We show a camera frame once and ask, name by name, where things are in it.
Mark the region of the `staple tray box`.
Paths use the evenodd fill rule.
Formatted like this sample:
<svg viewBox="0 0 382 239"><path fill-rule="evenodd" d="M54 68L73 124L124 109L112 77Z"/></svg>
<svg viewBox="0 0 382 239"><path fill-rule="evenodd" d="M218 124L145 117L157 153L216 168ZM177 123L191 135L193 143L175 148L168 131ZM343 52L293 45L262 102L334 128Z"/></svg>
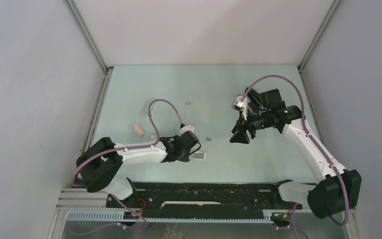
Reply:
<svg viewBox="0 0 382 239"><path fill-rule="evenodd" d="M191 156L194 159L206 160L206 153L205 152L197 151L197 152L193 153Z"/></svg>

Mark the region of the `pink mini stapler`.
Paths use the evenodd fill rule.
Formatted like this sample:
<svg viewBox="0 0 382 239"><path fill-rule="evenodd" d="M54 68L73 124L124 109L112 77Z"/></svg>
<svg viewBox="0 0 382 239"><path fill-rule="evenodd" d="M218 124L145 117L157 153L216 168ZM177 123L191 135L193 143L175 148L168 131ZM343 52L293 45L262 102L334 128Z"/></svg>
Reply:
<svg viewBox="0 0 382 239"><path fill-rule="evenodd" d="M135 131L140 137L142 137L142 136L145 134L145 132L143 131L143 129L140 127L139 124L134 124L134 125L133 125L133 128L134 128L134 131Z"/></svg>

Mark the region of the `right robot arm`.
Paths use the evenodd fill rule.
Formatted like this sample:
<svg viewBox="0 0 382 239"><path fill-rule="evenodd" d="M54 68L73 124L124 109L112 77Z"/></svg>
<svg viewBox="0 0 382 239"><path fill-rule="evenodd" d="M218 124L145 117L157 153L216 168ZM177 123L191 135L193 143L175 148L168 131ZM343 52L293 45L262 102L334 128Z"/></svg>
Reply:
<svg viewBox="0 0 382 239"><path fill-rule="evenodd" d="M298 203L309 207L320 219L357 206L362 182L359 172L349 171L331 155L302 118L301 109L286 106L279 90L250 90L247 97L238 95L232 108L239 112L239 118L231 131L231 143L248 144L257 130L275 128L298 149L313 174L315 185L280 182L269 195L272 206Z"/></svg>

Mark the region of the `light blue stapler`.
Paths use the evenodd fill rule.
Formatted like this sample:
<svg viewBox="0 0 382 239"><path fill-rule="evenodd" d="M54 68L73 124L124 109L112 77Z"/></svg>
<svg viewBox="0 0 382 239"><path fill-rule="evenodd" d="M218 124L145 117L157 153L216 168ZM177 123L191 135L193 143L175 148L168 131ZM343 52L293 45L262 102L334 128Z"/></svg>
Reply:
<svg viewBox="0 0 382 239"><path fill-rule="evenodd" d="M149 119L153 116L154 112L155 112L155 107L156 107L157 103L154 102L154 103L150 103L148 105L148 108L147 108L147 111L146 111L146 117Z"/></svg>

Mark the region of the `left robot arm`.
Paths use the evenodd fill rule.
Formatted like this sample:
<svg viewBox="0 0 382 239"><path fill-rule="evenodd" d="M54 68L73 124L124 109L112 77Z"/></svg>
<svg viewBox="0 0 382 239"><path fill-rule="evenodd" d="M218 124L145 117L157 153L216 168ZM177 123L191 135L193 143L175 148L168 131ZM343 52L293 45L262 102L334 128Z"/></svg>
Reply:
<svg viewBox="0 0 382 239"><path fill-rule="evenodd" d="M87 192L107 192L125 207L137 202L133 182L121 174L121 167L141 163L189 162L190 155L201 148L198 137L190 130L181 135L160 137L150 144L116 144L103 137L77 160Z"/></svg>

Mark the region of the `beige and black stapler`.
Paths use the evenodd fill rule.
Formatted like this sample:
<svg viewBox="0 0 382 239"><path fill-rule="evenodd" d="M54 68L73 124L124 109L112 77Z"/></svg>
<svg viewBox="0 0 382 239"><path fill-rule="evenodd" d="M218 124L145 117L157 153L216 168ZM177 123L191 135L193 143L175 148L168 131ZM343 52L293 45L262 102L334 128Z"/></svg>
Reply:
<svg viewBox="0 0 382 239"><path fill-rule="evenodd" d="M234 103L234 104L238 104L238 103L241 101L241 99L242 99L242 96L241 96L241 95L237 95L237 96L234 98L233 103Z"/></svg>

